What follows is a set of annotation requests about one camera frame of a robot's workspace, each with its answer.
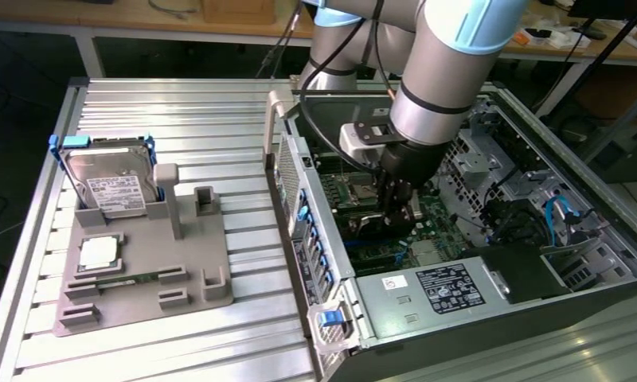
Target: circuit board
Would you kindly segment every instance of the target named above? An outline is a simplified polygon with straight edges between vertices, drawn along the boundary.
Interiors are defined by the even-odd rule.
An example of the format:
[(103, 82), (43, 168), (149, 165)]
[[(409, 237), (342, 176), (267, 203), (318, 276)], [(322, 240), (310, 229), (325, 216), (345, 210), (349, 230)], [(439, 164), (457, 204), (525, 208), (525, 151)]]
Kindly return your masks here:
[[(371, 178), (363, 173), (321, 175), (321, 185), (330, 203), (337, 228), (343, 233), (350, 221), (373, 214), (377, 193)], [(438, 197), (418, 195), (423, 218), (407, 234), (395, 240), (343, 240), (357, 276), (421, 267), (454, 260), (467, 248), (467, 241), (449, 220)]]

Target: metal bracket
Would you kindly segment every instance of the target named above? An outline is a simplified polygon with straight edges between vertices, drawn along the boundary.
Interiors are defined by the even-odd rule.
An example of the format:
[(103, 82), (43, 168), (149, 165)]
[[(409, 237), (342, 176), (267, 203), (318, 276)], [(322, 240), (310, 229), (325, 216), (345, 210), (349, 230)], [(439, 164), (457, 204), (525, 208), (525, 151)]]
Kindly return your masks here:
[(394, 129), (389, 117), (354, 122), (353, 130), (357, 133), (358, 140), (366, 146), (406, 142), (403, 136)]

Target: sticker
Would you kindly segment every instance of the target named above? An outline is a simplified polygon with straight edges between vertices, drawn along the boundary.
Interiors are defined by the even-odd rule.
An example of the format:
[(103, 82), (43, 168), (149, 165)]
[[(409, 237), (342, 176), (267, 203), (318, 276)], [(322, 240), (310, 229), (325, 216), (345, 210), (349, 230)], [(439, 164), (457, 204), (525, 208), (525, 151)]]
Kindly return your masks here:
[(398, 289), (407, 286), (407, 282), (405, 281), (403, 275), (398, 275), (394, 277), (385, 277), (382, 279), (382, 284), (383, 284), (385, 290)]
[(135, 176), (97, 177), (87, 179), (86, 184), (101, 212), (118, 212), (146, 208)]
[(373, 117), (383, 117), (385, 115), (389, 115), (389, 109), (386, 107), (373, 109)]
[(477, 285), (462, 264), (414, 273), (431, 309), (438, 314), (485, 304)]

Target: gray 3d printed tray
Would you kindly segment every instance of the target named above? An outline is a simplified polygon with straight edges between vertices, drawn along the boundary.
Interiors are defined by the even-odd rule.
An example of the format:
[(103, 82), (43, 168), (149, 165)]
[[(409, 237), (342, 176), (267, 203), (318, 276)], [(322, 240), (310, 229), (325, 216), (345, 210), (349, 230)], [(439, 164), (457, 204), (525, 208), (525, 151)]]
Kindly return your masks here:
[[(146, 216), (103, 220), (98, 209), (75, 211), (57, 337), (231, 304), (218, 197), (210, 187), (190, 196), (173, 192), (169, 187), (166, 201), (146, 204)], [(170, 203), (177, 208), (170, 210)], [(169, 212), (177, 210), (171, 220)], [(98, 238), (117, 242), (115, 259), (87, 269), (79, 265), (81, 246)]]

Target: power supply label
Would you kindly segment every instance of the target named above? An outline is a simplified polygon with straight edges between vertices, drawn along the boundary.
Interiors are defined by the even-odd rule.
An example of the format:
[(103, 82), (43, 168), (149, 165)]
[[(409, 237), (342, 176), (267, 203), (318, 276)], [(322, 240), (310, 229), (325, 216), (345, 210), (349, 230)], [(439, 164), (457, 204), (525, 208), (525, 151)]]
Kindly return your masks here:
[(445, 314), (485, 304), (481, 293), (462, 264), (414, 273), (431, 309)]
[(95, 177), (86, 184), (102, 212), (146, 208), (138, 177)]

